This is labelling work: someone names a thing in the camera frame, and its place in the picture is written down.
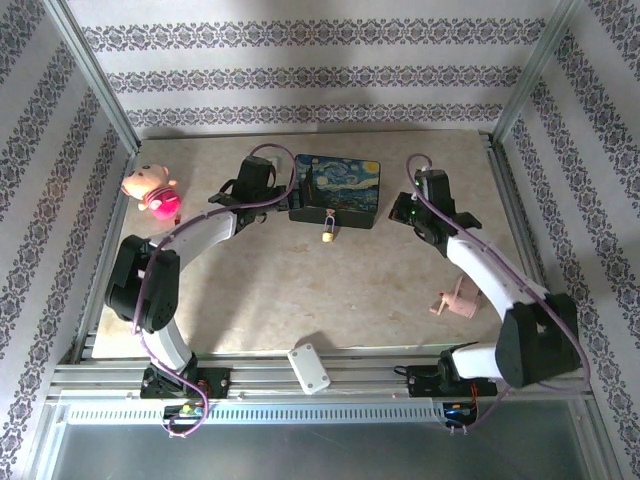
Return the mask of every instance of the pink plastic object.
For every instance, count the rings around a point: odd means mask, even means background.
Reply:
[[[453,292],[440,293],[440,301],[434,303],[429,311],[440,315],[444,307],[463,317],[471,318],[478,310],[480,289],[467,275],[458,278]]]

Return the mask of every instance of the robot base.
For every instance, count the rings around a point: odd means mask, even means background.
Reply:
[[[438,365],[396,367],[394,372],[407,377],[409,396],[412,398],[470,397],[472,384],[478,388],[479,397],[495,397],[498,394],[496,384],[486,378],[452,380],[449,375],[442,375]]]
[[[227,398],[229,385],[231,384],[231,369],[197,368],[197,364],[198,360],[193,355],[182,372],[182,376],[206,390],[207,397],[210,399]],[[142,386],[140,387],[140,398],[201,400],[198,392],[186,387],[183,383],[177,383],[153,364],[150,364],[144,371]]]

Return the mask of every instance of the pink toy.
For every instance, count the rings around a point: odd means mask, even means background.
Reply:
[[[429,311],[440,315],[445,306],[453,313],[471,318],[478,309],[480,289],[467,275],[458,278],[453,292],[440,293],[440,302],[434,303]]]
[[[160,165],[143,165],[122,181],[122,191],[140,200],[138,210],[149,208],[158,220],[167,220],[180,210],[182,200],[169,180],[169,169]]]

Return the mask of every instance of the marble table surface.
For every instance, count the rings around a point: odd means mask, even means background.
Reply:
[[[453,287],[460,270],[420,242],[411,228],[387,219],[398,193],[410,190],[405,159],[414,152],[427,153],[434,168],[448,173],[458,211],[471,211],[505,255],[520,265],[477,131],[152,140],[143,143],[137,162],[169,168],[184,199],[184,220],[235,178],[242,159],[264,142],[280,143],[294,154],[380,162],[376,223],[372,230],[342,228],[334,243],[325,244],[322,226],[273,213],[264,224],[251,225],[200,255],[180,277],[176,313],[195,352],[288,350],[309,338],[319,349],[497,338],[500,320],[486,300],[471,319],[429,312],[438,293]],[[288,159],[273,149],[261,154],[276,160],[284,183]],[[138,211],[136,204],[129,200],[122,238],[151,236],[173,225]],[[105,307],[93,356],[143,356],[129,328]]]

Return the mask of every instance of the small padlock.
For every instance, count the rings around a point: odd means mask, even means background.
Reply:
[[[324,232],[322,233],[322,241],[324,243],[333,242],[333,230],[336,226],[336,218],[333,214],[336,211],[332,208],[327,208],[327,218],[324,219]]]

